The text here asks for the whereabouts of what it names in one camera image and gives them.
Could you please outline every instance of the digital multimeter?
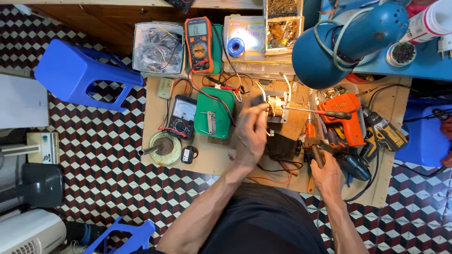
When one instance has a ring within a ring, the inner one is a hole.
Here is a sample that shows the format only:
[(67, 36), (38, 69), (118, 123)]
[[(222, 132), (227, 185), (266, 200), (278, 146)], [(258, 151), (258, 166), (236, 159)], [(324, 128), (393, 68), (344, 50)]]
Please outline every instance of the digital multimeter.
[[(185, 21), (185, 42), (190, 55), (190, 67), (194, 67), (193, 72), (212, 72), (212, 26), (207, 17), (187, 19)], [(207, 59), (206, 63), (198, 64), (205, 59)]]
[(183, 95), (176, 95), (173, 113), (169, 119), (169, 128), (175, 129), (187, 136), (182, 136), (174, 131), (169, 130), (168, 133), (176, 138), (190, 140), (194, 130), (194, 119), (196, 113), (197, 101)]

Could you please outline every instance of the blue plastic stool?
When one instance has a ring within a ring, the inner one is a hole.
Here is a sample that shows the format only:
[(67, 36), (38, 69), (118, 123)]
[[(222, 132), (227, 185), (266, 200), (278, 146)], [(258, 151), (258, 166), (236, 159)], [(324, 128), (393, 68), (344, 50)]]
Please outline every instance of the blue plastic stool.
[[(99, 58), (112, 60), (119, 67), (97, 61)], [(141, 74), (130, 70), (116, 57), (94, 49), (54, 39), (50, 42), (36, 67), (35, 78), (62, 101), (106, 108), (123, 112), (121, 103), (133, 86), (143, 86)], [(124, 83), (124, 88), (113, 103), (100, 102), (90, 97), (97, 80)]]
[[(432, 114), (434, 108), (449, 109), (452, 105), (426, 106), (408, 105), (404, 120), (425, 117)], [(421, 119), (415, 122), (405, 122), (410, 138), (408, 144), (395, 153), (395, 159), (428, 167), (441, 167), (440, 160), (449, 154), (449, 139), (439, 128), (438, 118)]]
[[(155, 226), (149, 220), (146, 220), (141, 226), (131, 226), (127, 224), (119, 224), (119, 221), (123, 216), (116, 218), (115, 222), (107, 228), (107, 230), (99, 236), (84, 252), (83, 254), (91, 254), (96, 247), (104, 241), (104, 253), (105, 254), (129, 254), (138, 250), (140, 247), (143, 249), (149, 248), (149, 239), (155, 231)], [(107, 236), (113, 230), (125, 231), (132, 233), (132, 236), (125, 242), (119, 249), (113, 248), (110, 252), (107, 252)]]

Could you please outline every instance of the yellow wire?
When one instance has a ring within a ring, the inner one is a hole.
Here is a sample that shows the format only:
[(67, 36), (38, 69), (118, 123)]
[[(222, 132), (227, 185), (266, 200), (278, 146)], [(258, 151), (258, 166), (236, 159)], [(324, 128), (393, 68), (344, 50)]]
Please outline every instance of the yellow wire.
[(157, 29), (157, 30), (159, 30), (159, 31), (167, 32), (167, 33), (168, 33), (169, 35), (171, 35), (173, 38), (178, 39), (178, 40), (182, 40), (181, 38), (175, 37), (172, 33), (168, 32), (166, 29), (163, 29), (163, 28), (155, 28), (155, 29)]

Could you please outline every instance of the man's right hand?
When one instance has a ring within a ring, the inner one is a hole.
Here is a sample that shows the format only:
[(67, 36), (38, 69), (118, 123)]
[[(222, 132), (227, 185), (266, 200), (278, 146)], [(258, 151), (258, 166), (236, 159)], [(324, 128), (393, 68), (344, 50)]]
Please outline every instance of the man's right hand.
[(342, 187), (345, 183), (344, 174), (333, 155), (327, 151), (320, 151), (325, 158), (325, 166), (320, 169), (316, 160), (311, 161), (312, 177), (320, 196), (325, 203), (340, 201)]

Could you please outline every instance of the man's arm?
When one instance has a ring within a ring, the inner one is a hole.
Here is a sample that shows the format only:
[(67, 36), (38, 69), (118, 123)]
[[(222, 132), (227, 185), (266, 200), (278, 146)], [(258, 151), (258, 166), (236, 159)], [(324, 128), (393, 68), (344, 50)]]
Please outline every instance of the man's arm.
[(325, 166), (320, 169), (315, 160), (311, 162), (314, 183), (325, 202), (336, 253), (368, 254), (363, 240), (348, 216), (347, 204), (341, 198), (345, 178), (331, 153), (321, 151)]
[(249, 108), (240, 114), (236, 128), (236, 158), (232, 169), (171, 224), (159, 241), (157, 250), (166, 254), (197, 253), (215, 226), (226, 204), (258, 163), (264, 153), (267, 137), (268, 104)]

